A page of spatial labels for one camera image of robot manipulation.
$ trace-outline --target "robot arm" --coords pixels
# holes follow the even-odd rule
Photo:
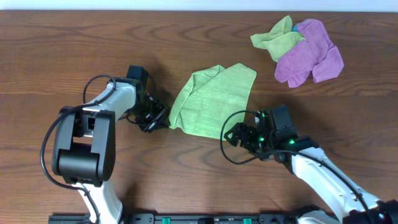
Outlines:
[[[142,67],[130,66],[127,78],[109,82],[101,94],[87,103],[94,106],[69,114],[57,127],[52,170],[66,183],[88,190],[94,203],[90,203],[82,190],[79,193],[90,211],[92,223],[119,223],[123,209],[110,180],[116,158],[116,121],[124,113],[134,114],[135,123],[149,133],[167,122],[166,106],[145,95],[147,77]],[[62,108],[60,114],[70,108]],[[75,142],[76,138],[92,138],[92,142]],[[99,220],[92,205],[98,210]]]
[[[393,218],[398,211],[398,202],[384,203],[366,192],[339,170],[315,141],[307,136],[298,137],[286,106],[250,113],[255,114],[257,127],[238,123],[225,133],[224,138],[233,146],[240,140],[241,147],[253,154],[253,158],[268,161],[273,155],[275,161],[311,186],[338,219],[332,219],[320,210],[302,215],[299,223],[372,223],[369,217],[376,220],[374,223],[398,222]]]
[[[333,170],[337,171],[351,186],[353,186],[369,209],[377,208],[377,202],[380,201],[376,196],[366,192],[348,178],[337,166],[335,166],[323,150],[318,147],[310,147],[300,151],[306,155],[323,161]],[[292,171],[300,179],[304,180],[316,193],[326,202],[333,213],[342,223],[344,217],[350,216],[351,212],[364,212],[364,207],[356,198],[354,193],[350,191],[348,186],[344,184],[335,174],[326,169],[325,166],[318,164],[306,157],[295,155],[291,156]]]

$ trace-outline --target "folded green towel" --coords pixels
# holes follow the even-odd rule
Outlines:
[[[175,99],[169,115],[170,128],[219,139],[228,116],[246,109],[256,75],[256,71],[241,63],[227,69],[216,65],[194,72]],[[232,117],[225,131],[243,119],[244,113]]]
[[[260,49],[267,49],[273,61],[278,60],[290,51],[299,41],[305,40],[299,32],[292,32],[293,21],[290,16],[279,21],[269,33],[252,35],[253,46]]]

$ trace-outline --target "green towel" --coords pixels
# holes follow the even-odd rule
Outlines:
[[[286,16],[279,21],[269,33],[252,35],[253,46],[260,49],[267,49],[273,61],[278,60],[290,51],[299,41],[305,40],[299,32],[292,32],[293,21],[290,16]]]
[[[227,69],[216,65],[194,72],[175,99],[169,115],[170,128],[219,139],[225,120],[246,109],[256,75],[256,71],[241,63]],[[243,119],[244,113],[232,117],[224,131]]]

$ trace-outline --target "wooden table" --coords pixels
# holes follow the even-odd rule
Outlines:
[[[357,184],[383,200],[398,198],[398,16],[294,12],[321,20],[345,67],[327,82],[290,89],[250,35],[268,32],[286,12],[0,12],[0,223],[46,223],[53,213],[86,213],[77,192],[51,184],[39,150],[64,105],[81,104],[93,76],[125,76],[142,65],[168,105],[192,72],[243,63],[257,71],[248,109],[286,104],[300,134],[318,141]],[[94,82],[89,97],[104,88]],[[112,180],[127,211],[257,213],[317,204],[329,208],[276,162],[229,163],[217,139],[180,129],[142,133],[116,124]],[[51,161],[53,136],[47,147]],[[235,159],[244,149],[226,149]]]

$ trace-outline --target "green connector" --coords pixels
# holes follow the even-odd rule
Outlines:
[[[171,224],[172,220],[170,218],[163,218],[162,224]]]
[[[251,218],[244,218],[243,224],[251,224]]]

